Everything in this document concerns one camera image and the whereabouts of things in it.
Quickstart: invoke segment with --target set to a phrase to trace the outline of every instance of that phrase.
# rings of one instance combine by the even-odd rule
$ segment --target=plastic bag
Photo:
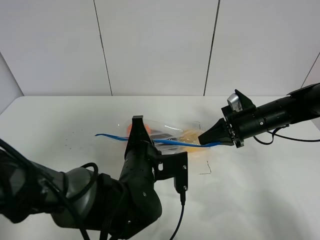
[[[143,120],[144,127],[148,132],[150,138],[154,141],[155,147],[162,152],[162,154],[176,154],[187,151],[188,153],[194,153],[203,151],[208,147],[218,145],[218,143],[211,143],[208,145],[200,145],[198,136],[203,133],[200,130],[200,125],[197,122],[193,124],[191,128],[178,128],[160,121]],[[117,141],[119,144],[124,142],[124,147],[127,146],[127,140],[131,131],[132,123],[127,121],[124,127],[120,127],[121,136],[115,136],[106,133],[98,133],[96,136],[104,136],[110,139],[110,141]]]

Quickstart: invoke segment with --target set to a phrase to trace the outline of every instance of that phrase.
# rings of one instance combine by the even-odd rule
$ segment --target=ziploc bag
[[[192,127],[179,128],[160,121],[143,120],[144,127],[148,132],[150,138],[154,141],[154,146],[162,152],[162,154],[176,154],[181,152],[194,153],[219,145],[219,142],[210,143],[207,145],[200,145],[198,136],[204,131],[201,131],[200,124],[195,122]],[[131,131],[132,122],[127,121],[126,124],[120,126],[117,132],[121,135],[111,135],[107,133],[98,133],[96,136],[103,136],[110,141],[123,144],[126,148],[128,137]]]

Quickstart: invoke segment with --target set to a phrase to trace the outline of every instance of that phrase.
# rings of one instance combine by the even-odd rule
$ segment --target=white wall
[[[317,60],[315,61],[308,77],[306,78],[303,87],[306,87],[311,84],[320,83],[320,57],[318,55]],[[317,128],[320,130],[320,117],[312,120],[313,123],[317,126]]]
[[[0,53],[0,114],[23,94]]]
[[[320,51],[319,0],[222,0],[206,95],[299,89]]]
[[[203,95],[218,0],[95,2],[114,95]]]
[[[25,95],[110,95],[93,0],[1,0],[0,51]]]

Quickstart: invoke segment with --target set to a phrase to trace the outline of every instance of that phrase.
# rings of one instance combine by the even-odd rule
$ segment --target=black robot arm
[[[239,148],[244,145],[244,139],[320,116],[320,83],[288,95],[256,107],[248,97],[235,90],[227,100],[228,106],[222,108],[224,119],[198,137],[200,144],[221,142]]]
[[[188,189],[186,152],[161,155],[142,116],[134,116],[119,180],[98,173],[94,163],[57,172],[25,159],[0,139],[0,213],[13,223],[49,213],[63,228],[98,230],[100,240],[129,239],[162,214],[154,183],[175,178],[183,205]]]

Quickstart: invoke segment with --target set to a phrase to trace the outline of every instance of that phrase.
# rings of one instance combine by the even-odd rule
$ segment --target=white table
[[[257,105],[277,97],[252,97]],[[58,171],[95,162],[99,172],[117,178],[124,148],[96,133],[119,134],[133,115],[175,126],[213,125],[222,118],[227,97],[28,96],[0,115],[0,138],[30,160]],[[311,121],[280,132],[320,139]],[[268,133],[260,136],[269,140]],[[320,144],[276,138],[270,146],[246,139],[244,147],[217,146],[189,155],[189,190],[176,240],[320,239]],[[209,171],[211,174],[200,174]],[[134,240],[168,240],[181,205],[173,180],[157,182],[163,213]],[[99,232],[89,231],[92,240]],[[56,226],[48,214],[12,224],[0,218],[2,240],[80,240],[75,229]]]

